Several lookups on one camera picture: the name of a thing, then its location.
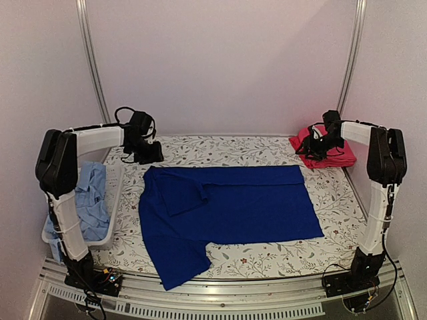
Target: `white wall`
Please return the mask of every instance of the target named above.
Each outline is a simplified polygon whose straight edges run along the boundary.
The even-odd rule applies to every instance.
[[[0,1],[0,318],[23,319],[47,214],[34,174],[45,131],[101,122],[74,1]]]
[[[427,2],[369,1],[344,117],[403,130],[408,157],[389,247],[402,263],[420,319],[427,319]],[[369,206],[366,150],[354,146],[352,178]]]
[[[91,0],[111,114],[160,134],[294,134],[335,109],[356,0]]]

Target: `laundry basket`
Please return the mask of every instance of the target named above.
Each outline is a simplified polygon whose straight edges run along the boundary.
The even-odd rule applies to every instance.
[[[105,206],[110,215],[110,222],[107,235],[100,241],[86,241],[86,245],[91,249],[107,250],[113,246],[113,232],[115,230],[115,222],[117,218],[117,210],[119,209],[119,200],[121,188],[123,187],[124,168],[121,165],[106,165],[105,179]],[[41,238],[44,242],[49,243],[50,233],[46,232],[48,218],[46,218],[45,226],[41,233]]]

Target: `floral tablecloth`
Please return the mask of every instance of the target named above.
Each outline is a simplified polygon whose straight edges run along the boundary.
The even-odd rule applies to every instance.
[[[156,166],[219,167],[299,165],[324,238],[248,245],[209,244],[212,264],[198,277],[272,278],[313,275],[331,263],[348,267],[365,219],[340,168],[307,169],[285,137],[159,137],[165,161]],[[122,148],[112,149],[105,164],[123,164],[125,177],[113,247],[93,251],[95,263],[156,275],[143,243],[138,202],[150,165],[125,164]]]

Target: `vertical metal pole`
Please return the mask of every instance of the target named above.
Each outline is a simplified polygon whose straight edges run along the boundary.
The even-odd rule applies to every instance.
[[[360,40],[362,38],[363,24],[365,20],[366,0],[358,0],[356,6],[356,16],[354,17],[352,43],[350,54],[348,55],[346,74],[342,83],[340,99],[338,100],[337,110],[342,115],[346,104],[350,83],[352,82],[354,66],[359,52]]]
[[[107,104],[105,103],[105,97],[101,86],[101,79],[99,78],[95,53],[93,52],[93,43],[91,38],[91,31],[89,28],[89,18],[87,16],[86,0],[76,0],[76,3],[81,36],[83,38],[83,46],[85,48],[87,64],[89,65],[89,71],[91,73],[93,88],[95,89],[99,110],[101,112],[103,122],[111,123],[111,118],[108,113]]]

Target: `red cloth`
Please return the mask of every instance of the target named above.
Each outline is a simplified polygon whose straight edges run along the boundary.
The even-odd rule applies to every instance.
[[[323,135],[328,132],[325,130],[323,125],[316,126]],[[307,128],[302,129],[296,137],[289,138],[289,141],[292,147],[296,150],[301,145],[302,140],[309,135]],[[344,149],[332,149],[328,151],[328,155],[332,157],[327,157],[322,161],[316,161],[311,159],[306,159],[305,155],[300,155],[301,160],[304,162],[309,169],[323,169],[327,167],[351,167],[356,162],[356,157],[353,154],[353,151],[350,149],[347,141],[344,142]]]

